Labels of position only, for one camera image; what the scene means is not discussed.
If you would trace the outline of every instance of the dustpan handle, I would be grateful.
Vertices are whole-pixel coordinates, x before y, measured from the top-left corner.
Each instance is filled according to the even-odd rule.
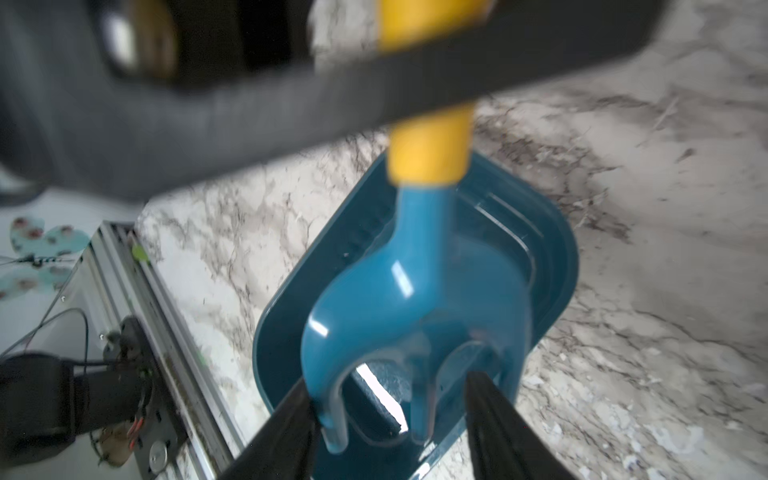
[[[488,0],[379,0],[381,49],[447,35],[479,22],[487,12]],[[474,110],[470,102],[396,124],[389,135],[390,181],[417,187],[458,183],[468,169]]]

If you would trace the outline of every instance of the white marble surface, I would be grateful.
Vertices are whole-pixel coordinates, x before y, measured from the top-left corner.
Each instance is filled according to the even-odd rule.
[[[321,66],[374,48],[320,2]],[[577,477],[768,478],[768,5],[674,4],[622,65],[481,101],[475,146],[555,200],[574,299],[517,407]],[[377,131],[154,199],[138,226],[249,438],[270,297],[387,142]],[[429,478],[471,478],[465,438]]]

